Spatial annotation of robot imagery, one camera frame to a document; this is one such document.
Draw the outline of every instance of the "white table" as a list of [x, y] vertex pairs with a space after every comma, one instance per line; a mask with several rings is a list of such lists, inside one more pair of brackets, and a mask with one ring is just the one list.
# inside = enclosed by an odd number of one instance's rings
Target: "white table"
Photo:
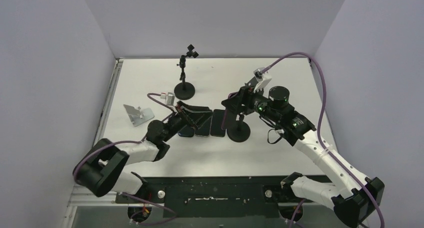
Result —
[[[147, 123], [134, 127], [123, 104], [150, 107], [155, 119], [161, 120], [170, 111], [152, 102], [149, 92], [173, 92], [179, 83], [181, 69], [178, 59], [124, 59], [117, 80], [103, 137], [111, 141], [140, 140], [147, 131]], [[265, 67], [275, 58], [196, 58], [186, 62], [186, 80], [196, 88], [189, 105], [224, 109], [221, 101], [238, 91], [253, 77], [253, 71]], [[273, 77], [265, 89], [265, 96], [273, 86], [284, 86], [290, 91], [290, 104], [315, 125], [321, 100], [306, 58], [287, 58], [270, 71]], [[170, 149], [158, 162], [142, 162], [127, 166], [143, 177], [202, 177], [202, 176], [273, 176], [300, 172], [304, 175], [323, 175], [304, 154], [285, 140], [275, 145], [267, 143], [269, 127], [257, 114], [245, 117], [251, 135], [243, 143], [235, 143], [227, 136], [182, 138], [175, 135], [168, 141]], [[322, 136], [334, 144], [327, 117], [322, 124]]]

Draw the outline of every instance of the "wall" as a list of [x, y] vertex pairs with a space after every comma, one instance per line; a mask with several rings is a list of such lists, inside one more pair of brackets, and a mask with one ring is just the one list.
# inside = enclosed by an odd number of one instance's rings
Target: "wall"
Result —
[[316, 52], [337, 147], [385, 182], [389, 228], [424, 223], [423, 1], [346, 0]]
[[86, 0], [116, 57], [313, 53], [344, 0]]
[[0, 224], [57, 228], [115, 64], [84, 0], [0, 0]]

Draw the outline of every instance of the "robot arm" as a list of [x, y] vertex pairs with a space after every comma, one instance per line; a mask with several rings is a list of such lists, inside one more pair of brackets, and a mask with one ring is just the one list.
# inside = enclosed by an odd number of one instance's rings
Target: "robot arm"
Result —
[[[124, 166], [143, 161], [159, 161], [170, 148], [166, 141], [185, 126], [198, 129], [213, 113], [208, 107], [189, 106], [181, 101], [177, 102], [175, 110], [176, 113], [166, 123], [151, 121], [147, 127], [146, 140], [143, 142], [111, 146], [110, 140], [99, 140], [85, 156], [91, 157], [76, 171], [85, 158], [82, 159], [73, 170], [74, 174], [76, 172], [77, 182], [97, 197], [110, 191], [136, 194], [143, 181], [134, 173], [123, 172]], [[92, 155], [105, 146], [111, 147]]]
[[307, 155], [334, 184], [319, 183], [302, 174], [293, 173], [281, 182], [283, 192], [324, 205], [332, 209], [348, 227], [358, 227], [375, 207], [361, 186], [329, 152], [350, 169], [370, 191], [378, 205], [382, 199], [384, 183], [379, 178], [370, 179], [355, 169], [328, 143], [324, 142], [326, 147], [323, 148], [319, 144], [315, 126], [289, 104], [289, 90], [276, 86], [269, 90], [268, 98], [264, 97], [263, 89], [257, 89], [258, 84], [263, 81], [260, 79], [263, 77], [261, 75], [260, 71], [255, 72], [255, 77], [241, 87], [237, 94], [222, 101], [226, 108], [222, 127], [234, 126], [237, 114], [258, 113], [259, 117], [273, 126], [290, 145]]

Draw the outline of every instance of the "screw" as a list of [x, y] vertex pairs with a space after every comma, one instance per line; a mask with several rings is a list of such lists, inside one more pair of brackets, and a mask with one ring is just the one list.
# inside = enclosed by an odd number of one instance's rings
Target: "screw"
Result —
[[265, 196], [271, 198], [273, 196], [273, 192], [271, 190], [265, 191]]
[[164, 191], [158, 191], [158, 192], [157, 192], [157, 197], [158, 197], [159, 199], [163, 199], [163, 198], [165, 197], [165, 192], [164, 192]]

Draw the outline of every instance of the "smartphone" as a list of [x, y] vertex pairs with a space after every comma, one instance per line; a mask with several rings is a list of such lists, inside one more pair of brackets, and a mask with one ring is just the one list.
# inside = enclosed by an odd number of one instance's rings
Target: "smartphone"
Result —
[[221, 128], [224, 120], [225, 110], [215, 109], [212, 115], [210, 135], [214, 137], [224, 137], [226, 131]]
[[195, 135], [195, 130], [191, 126], [185, 126], [178, 132], [178, 135], [180, 137], [193, 137]]
[[194, 131], [194, 134], [198, 137], [208, 137], [211, 133], [211, 122], [211, 118], [206, 120], [199, 129]]

